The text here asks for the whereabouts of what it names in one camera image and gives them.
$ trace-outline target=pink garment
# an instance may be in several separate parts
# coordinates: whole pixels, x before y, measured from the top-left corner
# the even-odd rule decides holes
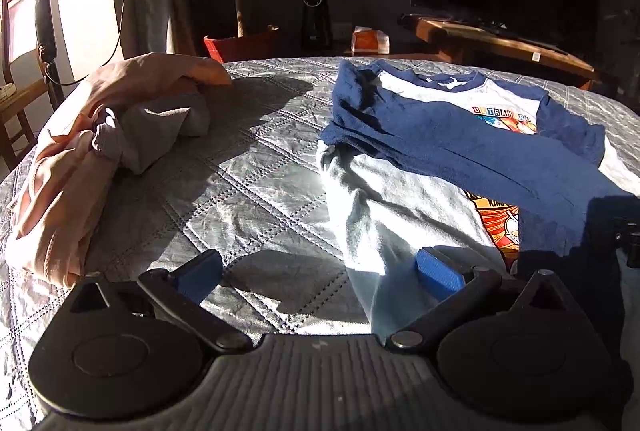
[[[49,283],[73,286],[118,167],[92,146],[98,116],[106,107],[194,93],[194,81],[231,84],[217,61],[172,54],[114,62],[82,81],[40,132],[29,175],[9,205],[7,263]]]

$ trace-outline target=cartoon character print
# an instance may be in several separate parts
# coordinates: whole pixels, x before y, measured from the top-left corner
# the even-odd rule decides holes
[[[536,125],[524,114],[515,114],[503,107],[472,107],[472,112],[487,124],[516,133],[532,135],[537,132]],[[474,202],[482,224],[494,240],[494,245],[502,254],[508,271],[514,271],[520,249],[518,232],[518,208],[482,198],[471,192],[466,193]]]

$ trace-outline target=silver screw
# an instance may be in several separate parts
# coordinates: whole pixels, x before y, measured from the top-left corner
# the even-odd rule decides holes
[[[246,336],[237,332],[228,332],[216,339],[216,346],[223,350],[242,350],[247,344]]]
[[[422,343],[422,336],[417,332],[404,330],[391,335],[391,342],[396,348],[407,350],[409,348],[420,346]]]

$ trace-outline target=chair leg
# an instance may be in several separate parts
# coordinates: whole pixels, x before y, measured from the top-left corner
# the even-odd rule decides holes
[[[21,110],[17,115],[18,121],[20,122],[20,127],[24,131],[25,137],[27,137],[27,142],[33,142],[36,138],[33,136],[33,131],[31,131],[31,126],[29,125],[29,121],[27,120],[27,116],[24,114],[24,110]]]
[[[4,124],[0,125],[0,156],[4,159],[4,163],[9,168],[9,171],[13,171],[18,165],[18,157],[15,156],[14,148],[11,146],[9,135],[6,133]]]

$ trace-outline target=quilted bedspread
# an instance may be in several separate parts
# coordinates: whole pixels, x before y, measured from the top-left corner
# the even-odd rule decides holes
[[[265,332],[367,333],[328,220],[316,169],[318,132],[331,116],[339,59],[271,59],[226,67],[209,134],[180,140],[142,176],[114,180],[86,270],[131,279],[173,270],[217,249],[225,282],[203,306],[256,339]],[[468,72],[426,61],[393,61],[423,74]],[[591,124],[604,124],[631,171],[640,174],[640,118],[608,98],[530,77],[484,71],[542,86]],[[30,429],[44,414],[28,378],[31,350],[66,291],[4,262],[6,205],[27,157],[0,186],[0,429]]]

